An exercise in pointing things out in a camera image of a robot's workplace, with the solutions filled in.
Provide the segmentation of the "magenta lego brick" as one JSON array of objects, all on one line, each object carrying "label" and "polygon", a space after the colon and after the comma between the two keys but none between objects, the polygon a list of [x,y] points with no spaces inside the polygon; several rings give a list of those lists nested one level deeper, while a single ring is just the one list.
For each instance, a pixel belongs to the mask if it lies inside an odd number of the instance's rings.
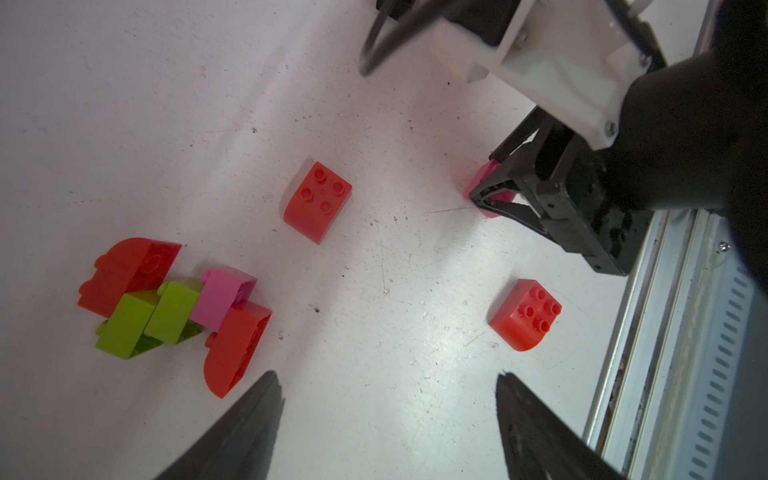
[{"label": "magenta lego brick", "polygon": [[492,173],[485,181],[471,193],[471,200],[467,200],[467,188],[464,192],[465,199],[476,207],[483,215],[488,218],[504,218],[498,215],[485,212],[479,208],[480,202],[489,202],[490,200],[514,203],[520,192],[519,181],[512,177],[514,171],[511,165],[502,165]]},{"label": "magenta lego brick", "polygon": [[233,267],[217,267],[201,276],[200,296],[190,315],[196,324],[218,332],[233,306],[245,303],[253,292],[257,278]]}]

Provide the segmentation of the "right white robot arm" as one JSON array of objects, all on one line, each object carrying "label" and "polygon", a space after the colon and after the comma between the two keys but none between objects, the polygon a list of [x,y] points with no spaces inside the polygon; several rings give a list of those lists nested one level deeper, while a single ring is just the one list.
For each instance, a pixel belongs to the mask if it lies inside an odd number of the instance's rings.
[{"label": "right white robot arm", "polygon": [[723,1],[668,65],[623,1],[522,1],[487,68],[534,102],[470,195],[601,274],[634,274],[586,439],[497,381],[513,479],[703,479],[767,284],[767,5]]}]

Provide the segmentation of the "green lego brick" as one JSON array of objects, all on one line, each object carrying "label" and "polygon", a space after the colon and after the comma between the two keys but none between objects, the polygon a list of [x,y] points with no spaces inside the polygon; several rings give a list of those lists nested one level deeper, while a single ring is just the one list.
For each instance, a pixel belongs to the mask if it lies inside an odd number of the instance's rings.
[{"label": "green lego brick", "polygon": [[157,290],[159,301],[144,329],[144,334],[176,345],[202,333],[204,327],[191,320],[202,288],[202,283],[196,279],[163,283]]},{"label": "green lego brick", "polygon": [[97,328],[95,348],[129,360],[163,344],[145,333],[160,297],[154,290],[126,293],[111,317]]}]

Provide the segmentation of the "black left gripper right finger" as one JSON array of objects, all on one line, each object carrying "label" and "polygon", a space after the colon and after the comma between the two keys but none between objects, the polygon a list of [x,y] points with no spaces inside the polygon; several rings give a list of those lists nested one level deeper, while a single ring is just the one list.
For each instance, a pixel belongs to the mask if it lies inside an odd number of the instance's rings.
[{"label": "black left gripper right finger", "polygon": [[496,384],[497,418],[511,479],[621,479],[516,375]]}]

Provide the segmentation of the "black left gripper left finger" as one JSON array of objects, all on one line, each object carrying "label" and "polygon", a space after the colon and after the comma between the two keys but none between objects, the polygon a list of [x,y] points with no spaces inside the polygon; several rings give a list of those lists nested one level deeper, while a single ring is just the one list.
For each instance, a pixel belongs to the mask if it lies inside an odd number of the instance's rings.
[{"label": "black left gripper left finger", "polygon": [[265,372],[160,479],[265,479],[285,400]]}]

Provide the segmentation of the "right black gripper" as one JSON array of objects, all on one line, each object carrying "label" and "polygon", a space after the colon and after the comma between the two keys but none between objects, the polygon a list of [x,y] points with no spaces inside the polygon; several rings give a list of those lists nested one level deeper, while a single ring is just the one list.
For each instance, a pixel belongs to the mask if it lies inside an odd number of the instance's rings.
[{"label": "right black gripper", "polygon": [[490,154],[467,187],[467,200],[499,167],[526,153],[531,142],[534,156],[527,188],[541,219],[534,209],[518,203],[490,200],[480,202],[479,208],[514,220],[566,252],[583,256],[597,273],[631,273],[653,213],[621,207],[608,191],[605,156],[540,107]]}]

